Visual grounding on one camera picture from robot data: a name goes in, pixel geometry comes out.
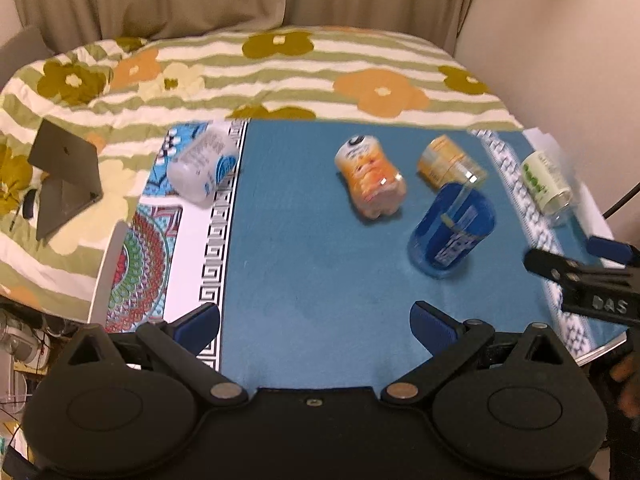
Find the orange cartoon cup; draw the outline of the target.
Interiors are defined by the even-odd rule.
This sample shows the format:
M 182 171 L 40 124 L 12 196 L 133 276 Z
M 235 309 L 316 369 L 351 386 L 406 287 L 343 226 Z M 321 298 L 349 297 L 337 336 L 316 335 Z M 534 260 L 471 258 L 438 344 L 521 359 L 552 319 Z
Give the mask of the orange cartoon cup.
M 407 194 L 399 170 L 375 136 L 353 136 L 336 152 L 341 173 L 357 211 L 369 220 L 396 214 Z

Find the blue patterned tablecloth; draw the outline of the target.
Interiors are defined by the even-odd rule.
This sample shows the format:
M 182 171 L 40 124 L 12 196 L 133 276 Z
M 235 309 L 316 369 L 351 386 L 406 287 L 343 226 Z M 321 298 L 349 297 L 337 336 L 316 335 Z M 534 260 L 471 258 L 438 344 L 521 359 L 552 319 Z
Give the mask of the blue patterned tablecloth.
M 416 171 L 434 131 L 255 119 L 214 129 L 240 157 L 205 206 L 177 196 L 166 176 L 203 125 L 167 131 L 134 220 L 108 251 L 109 330 L 173 321 L 213 302 L 220 329 L 202 359 L 247 389 L 385 386 L 427 357 L 409 327 L 418 300 L 504 332 L 547 323 L 581 363 L 624 341 L 622 326 L 562 314 L 558 286 L 524 269 L 530 246 L 586 260 L 587 235 L 608 235 L 590 200 L 582 201 L 586 226 L 576 218 L 550 226 L 538 214 L 520 170 L 528 155 L 553 145 L 550 136 L 451 133 L 488 174 L 483 193 L 496 225 L 457 270 L 433 278 L 412 264 L 408 247 L 435 197 Z M 396 214 L 369 221 L 352 206 L 334 156 L 353 136 L 377 138 L 405 177 Z

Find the floral striped duvet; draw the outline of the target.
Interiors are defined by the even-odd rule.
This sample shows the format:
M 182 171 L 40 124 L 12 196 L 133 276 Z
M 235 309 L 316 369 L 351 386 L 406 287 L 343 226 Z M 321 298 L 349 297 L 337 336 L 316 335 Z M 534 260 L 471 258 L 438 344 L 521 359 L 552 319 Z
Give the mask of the floral striped duvet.
M 127 221 L 169 129 L 229 118 L 516 131 L 498 96 L 449 53 L 400 32 L 324 26 L 86 44 L 20 68 L 1 92 L 1 293 L 85 321 L 114 225 Z M 42 122 L 94 145 L 104 195 L 50 242 L 18 206 L 40 188 Z

